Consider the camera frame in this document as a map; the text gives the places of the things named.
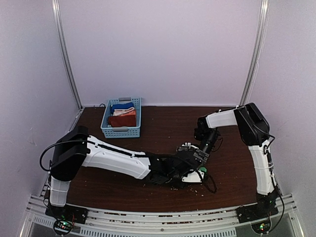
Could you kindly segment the dark red towel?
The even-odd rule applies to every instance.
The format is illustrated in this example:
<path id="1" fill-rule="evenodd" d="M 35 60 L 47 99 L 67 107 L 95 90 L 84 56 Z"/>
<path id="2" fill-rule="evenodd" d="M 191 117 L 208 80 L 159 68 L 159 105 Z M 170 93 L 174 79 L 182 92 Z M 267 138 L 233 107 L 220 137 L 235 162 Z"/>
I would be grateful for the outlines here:
<path id="1" fill-rule="evenodd" d="M 110 116 L 108 123 L 111 127 L 135 127 L 136 116 Z"/>

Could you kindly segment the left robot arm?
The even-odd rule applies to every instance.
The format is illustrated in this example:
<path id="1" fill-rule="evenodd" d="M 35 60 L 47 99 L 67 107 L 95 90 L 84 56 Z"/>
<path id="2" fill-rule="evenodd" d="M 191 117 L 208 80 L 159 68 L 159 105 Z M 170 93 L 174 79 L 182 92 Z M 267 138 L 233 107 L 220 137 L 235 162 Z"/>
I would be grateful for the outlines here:
<path id="1" fill-rule="evenodd" d="M 48 203 L 60 219 L 71 215 L 71 208 L 66 205 L 68 190 L 82 166 L 122 173 L 155 185 L 202 183 L 201 168 L 207 163 L 218 137 L 218 130 L 210 129 L 198 135 L 198 146 L 187 143 L 175 154 L 154 154 L 111 145 L 89 135 L 87 127 L 78 126 L 46 148 L 54 150 L 46 169 L 50 174 Z"/>

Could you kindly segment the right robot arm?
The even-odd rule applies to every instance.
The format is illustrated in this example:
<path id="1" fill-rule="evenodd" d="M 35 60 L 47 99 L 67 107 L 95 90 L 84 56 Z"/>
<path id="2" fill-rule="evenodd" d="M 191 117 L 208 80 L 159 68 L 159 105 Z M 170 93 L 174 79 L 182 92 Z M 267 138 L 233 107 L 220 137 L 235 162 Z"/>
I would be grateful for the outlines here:
<path id="1" fill-rule="evenodd" d="M 218 128 L 226 126 L 238 127 L 241 140 L 250 151 L 257 179 L 257 204 L 252 213 L 263 218 L 272 213 L 280 195 L 270 152 L 275 137 L 270 134 L 270 125 L 256 104 L 248 103 L 199 117 L 194 130 L 195 139 L 200 141 L 199 149 L 210 153 L 219 135 Z"/>

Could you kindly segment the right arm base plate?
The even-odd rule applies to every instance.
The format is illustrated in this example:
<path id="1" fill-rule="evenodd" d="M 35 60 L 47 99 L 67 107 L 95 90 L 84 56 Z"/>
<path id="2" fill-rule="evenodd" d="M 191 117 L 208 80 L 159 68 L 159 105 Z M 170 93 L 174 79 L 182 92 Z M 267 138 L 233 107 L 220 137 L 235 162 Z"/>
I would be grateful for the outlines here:
<path id="1" fill-rule="evenodd" d="M 236 214 L 239 223 L 252 222 L 269 216 L 278 214 L 278 208 L 273 206 L 268 210 L 260 210 L 258 204 L 249 206 L 240 206 L 236 209 Z"/>

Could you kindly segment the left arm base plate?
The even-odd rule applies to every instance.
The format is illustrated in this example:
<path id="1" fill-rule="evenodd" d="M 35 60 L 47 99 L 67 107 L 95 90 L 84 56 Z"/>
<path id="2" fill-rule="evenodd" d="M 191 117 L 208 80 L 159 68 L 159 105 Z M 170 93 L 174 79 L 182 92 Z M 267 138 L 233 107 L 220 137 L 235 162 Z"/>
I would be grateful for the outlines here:
<path id="1" fill-rule="evenodd" d="M 65 205 L 64 207 L 50 206 L 46 208 L 45 214 L 50 217 L 85 224 L 88 209 L 72 205 Z"/>

